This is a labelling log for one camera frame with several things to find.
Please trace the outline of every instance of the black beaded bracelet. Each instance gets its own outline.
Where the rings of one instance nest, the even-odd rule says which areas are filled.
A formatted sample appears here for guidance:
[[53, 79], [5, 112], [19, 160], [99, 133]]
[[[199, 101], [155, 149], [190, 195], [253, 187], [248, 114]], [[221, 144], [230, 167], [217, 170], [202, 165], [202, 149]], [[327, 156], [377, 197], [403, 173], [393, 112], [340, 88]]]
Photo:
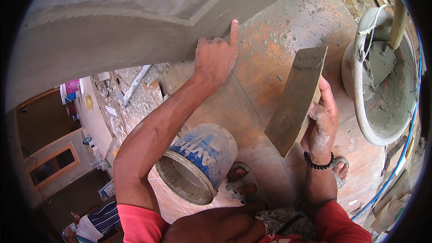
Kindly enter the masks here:
[[319, 169], [319, 170], [324, 170], [324, 169], [327, 169], [327, 168], [329, 168], [331, 165], [332, 165], [332, 163], [333, 163], [333, 161], [334, 161], [334, 155], [333, 155], [333, 152], [331, 153], [331, 160], [330, 160], [330, 162], [327, 164], [327, 165], [316, 165], [316, 164], [314, 164], [314, 163], [312, 163], [312, 161], [310, 160], [310, 158], [308, 157], [308, 153], [305, 151], [305, 154], [304, 154], [304, 156], [305, 156], [305, 161], [312, 167], [312, 168], [314, 168], [314, 169]]

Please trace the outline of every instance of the person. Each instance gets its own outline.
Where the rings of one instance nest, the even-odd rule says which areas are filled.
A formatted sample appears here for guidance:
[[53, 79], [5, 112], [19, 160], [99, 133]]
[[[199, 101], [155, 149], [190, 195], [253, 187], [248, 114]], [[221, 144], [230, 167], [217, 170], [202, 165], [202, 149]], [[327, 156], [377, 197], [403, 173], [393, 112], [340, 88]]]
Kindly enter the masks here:
[[77, 225], [70, 224], [63, 230], [62, 238], [68, 243], [78, 243], [78, 241], [97, 243], [99, 239], [108, 234], [120, 222], [115, 200], [104, 204], [89, 215], [80, 217], [74, 212], [71, 212], [71, 214], [75, 218]]
[[[237, 56], [238, 28], [238, 21], [233, 20], [228, 42], [221, 38], [206, 40], [202, 37], [198, 40], [193, 75], [146, 116], [120, 147], [114, 161], [114, 181], [124, 242], [281, 243], [307, 240], [295, 233], [277, 234], [278, 216], [267, 210], [264, 202], [212, 208], [182, 217], [169, 225], [160, 215], [157, 198], [147, 179], [152, 166], [168, 149], [194, 110], [228, 78]], [[315, 223], [313, 240], [371, 242], [370, 233], [352, 222], [336, 202], [338, 188], [333, 171], [343, 179], [348, 167], [338, 164], [333, 171], [312, 167], [314, 164], [326, 166], [333, 160], [331, 147], [338, 127], [338, 111], [330, 85], [321, 78], [319, 88], [321, 100], [310, 108], [309, 116], [313, 120], [301, 141], [305, 159], [311, 165], [306, 172], [305, 201], [299, 207]], [[236, 180], [233, 177], [239, 178], [244, 174], [243, 168], [235, 169], [230, 171], [228, 178]], [[256, 185], [242, 188], [249, 189], [247, 192], [256, 191]]]

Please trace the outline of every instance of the bucket rim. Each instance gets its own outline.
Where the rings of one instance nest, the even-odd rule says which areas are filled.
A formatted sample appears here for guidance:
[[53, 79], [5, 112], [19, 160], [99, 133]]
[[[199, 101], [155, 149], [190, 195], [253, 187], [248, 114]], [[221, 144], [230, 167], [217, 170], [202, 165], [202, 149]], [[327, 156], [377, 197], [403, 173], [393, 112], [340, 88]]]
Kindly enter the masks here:
[[165, 178], [161, 175], [161, 168], [160, 168], [160, 163], [159, 160], [156, 162], [156, 171], [158, 172], [159, 176], [161, 177], [162, 181], [165, 182], [165, 184], [170, 188], [170, 190], [175, 193], [178, 197], [182, 198], [183, 200], [187, 201], [188, 203], [194, 204], [194, 205], [208, 205], [209, 203], [211, 203], [214, 199], [214, 197], [216, 196], [216, 190], [214, 190], [212, 183], [210, 182], [210, 180], [207, 178], [207, 176], [200, 170], [198, 169], [198, 167], [196, 167], [190, 160], [188, 160], [187, 158], [183, 157], [181, 154], [178, 154], [177, 152], [171, 151], [171, 150], [167, 150], [165, 151], [165, 153], [163, 154], [163, 156], [168, 157], [172, 160], [177, 161], [178, 163], [180, 163], [181, 165], [183, 165], [184, 167], [186, 167], [189, 171], [191, 171], [193, 173], [193, 175], [195, 175], [197, 177], [197, 179], [202, 183], [202, 185], [204, 186], [205, 191], [208, 193], [208, 197], [204, 198], [205, 202], [204, 203], [196, 203], [190, 200], [187, 200], [185, 197], [182, 197], [181, 195], [179, 195], [177, 192], [174, 191], [173, 186], [171, 186], [172, 184], [170, 184], [169, 182], [167, 182], [165, 180]]
[[[371, 26], [377, 11], [378, 11], [378, 8], [371, 8], [365, 14], [363, 14], [363, 16], [360, 19], [360, 22], [358, 24], [357, 32], [365, 30]], [[381, 31], [390, 30], [391, 25], [388, 22], [389, 20], [391, 20], [391, 21], [393, 20], [393, 15], [385, 9], [381, 10], [381, 12], [378, 15], [376, 27], [377, 28], [381, 27]], [[374, 36], [376, 36], [379, 33], [379, 31], [380, 30], [375, 29]], [[349, 84], [353, 85], [352, 99], [354, 101], [355, 116], [357, 118], [357, 121], [358, 121], [359, 127], [360, 127], [360, 131], [362, 132], [363, 136], [366, 138], [366, 140], [368, 140], [368, 142], [370, 142], [373, 145], [386, 146], [386, 145], [391, 144], [394, 141], [396, 141], [403, 134], [405, 129], [407, 128], [409, 122], [411, 121], [411, 117], [412, 117], [411, 113], [414, 110], [417, 97], [414, 96], [414, 98], [412, 98], [412, 100], [410, 100], [410, 99], [408, 99], [408, 97], [406, 97], [407, 113], [405, 113], [403, 115], [403, 117], [401, 119], [401, 123], [399, 125], [395, 126], [391, 132], [381, 134], [372, 128], [373, 124], [372, 124], [372, 122], [369, 121], [369, 118], [366, 115], [366, 108], [365, 108], [365, 103], [364, 103], [364, 99], [363, 99], [363, 84], [362, 84], [363, 63], [359, 62], [359, 57], [356, 53], [356, 51], [358, 51], [360, 48], [363, 49], [365, 40], [366, 40], [366, 35], [359, 35], [359, 34], [355, 35], [355, 39], [353, 41], [353, 54], [347, 55], [347, 58], [348, 57], [351, 58], [351, 62], [352, 62], [351, 64], [353, 65], [353, 69], [351, 71], [352, 80], [350, 81], [350, 79], [344, 79], [344, 74], [343, 74], [344, 70], [343, 69], [341, 70], [342, 77], [343, 77], [342, 80], [344, 83], [344, 87], [345, 87], [345, 83], [347, 81], [349, 82]], [[413, 47], [410, 44], [410, 41], [409, 41], [409, 38], [408, 38], [408, 35], [406, 32], [404, 32], [404, 34], [403, 34], [400, 46], [402, 47], [404, 44], [406, 45], [406, 48], [407, 48], [407, 55], [406, 55], [406, 58], [404, 61], [404, 65], [407, 66], [408, 68], [410, 68], [412, 72], [415, 72], [414, 68], [416, 67], [416, 61], [414, 60], [414, 51], [413, 51]], [[341, 68], [344, 68], [344, 64], [343, 64], [344, 58], [345, 58], [345, 54], [344, 54], [344, 57], [342, 59]], [[417, 89], [419, 86], [417, 83], [417, 79], [415, 79], [413, 76], [408, 75], [408, 76], [406, 76], [406, 80], [410, 80], [413, 83], [413, 90], [415, 90], [415, 92], [417, 93]]]

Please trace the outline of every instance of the red sleeve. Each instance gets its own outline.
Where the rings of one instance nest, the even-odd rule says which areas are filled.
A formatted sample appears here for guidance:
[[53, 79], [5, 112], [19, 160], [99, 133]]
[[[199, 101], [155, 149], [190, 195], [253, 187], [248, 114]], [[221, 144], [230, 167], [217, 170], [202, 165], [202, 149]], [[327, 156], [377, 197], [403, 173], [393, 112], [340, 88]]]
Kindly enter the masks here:
[[169, 224], [156, 212], [133, 205], [117, 205], [124, 243], [159, 243]]
[[316, 240], [328, 243], [371, 242], [371, 234], [349, 219], [345, 210], [336, 202], [324, 204], [315, 217]]

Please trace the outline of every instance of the blue hose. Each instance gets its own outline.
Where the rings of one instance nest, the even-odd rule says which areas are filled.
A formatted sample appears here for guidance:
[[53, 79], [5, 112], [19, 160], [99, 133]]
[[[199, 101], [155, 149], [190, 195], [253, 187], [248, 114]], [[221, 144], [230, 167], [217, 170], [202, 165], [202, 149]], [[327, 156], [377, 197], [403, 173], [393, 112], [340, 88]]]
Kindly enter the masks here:
[[[419, 81], [419, 84], [418, 84], [418, 97], [419, 97], [420, 96], [420, 83], [421, 83], [421, 80], [422, 80], [422, 42], [420, 41], [420, 35], [419, 35], [418, 32], [417, 32], [417, 37], [418, 37], [418, 46], [419, 46], [419, 48], [418, 48], [418, 51], [419, 51], [419, 57], [418, 57], [418, 64], [419, 64], [419, 66], [418, 66], [418, 81]], [[409, 129], [409, 132], [408, 132], [408, 138], [407, 138], [407, 141], [405, 142], [405, 145], [403, 147], [402, 154], [399, 157], [399, 160], [397, 161], [397, 165], [396, 165], [395, 169], [393, 169], [392, 174], [387, 179], [387, 181], [385, 182], [384, 186], [382, 186], [381, 190], [375, 195], [375, 197], [367, 205], [365, 205], [364, 208], [362, 208], [359, 213], [357, 213], [354, 217], [352, 217], [351, 220], [355, 220], [356, 218], [358, 218], [361, 214], [363, 214], [366, 211], [366, 209], [368, 209], [373, 203], [375, 203], [375, 201], [378, 199], [378, 197], [381, 196], [381, 194], [384, 192], [384, 190], [386, 189], [386, 187], [388, 186], [388, 184], [390, 183], [390, 181], [393, 179], [394, 175], [396, 174], [396, 171], [399, 168], [399, 165], [402, 163], [402, 160], [405, 157], [408, 145], [410, 144], [411, 136], [413, 134], [414, 124], [416, 122], [418, 105], [419, 105], [419, 103], [416, 102], [414, 113], [413, 113], [413, 118], [411, 120], [411, 125], [409, 126], [410, 129]]]

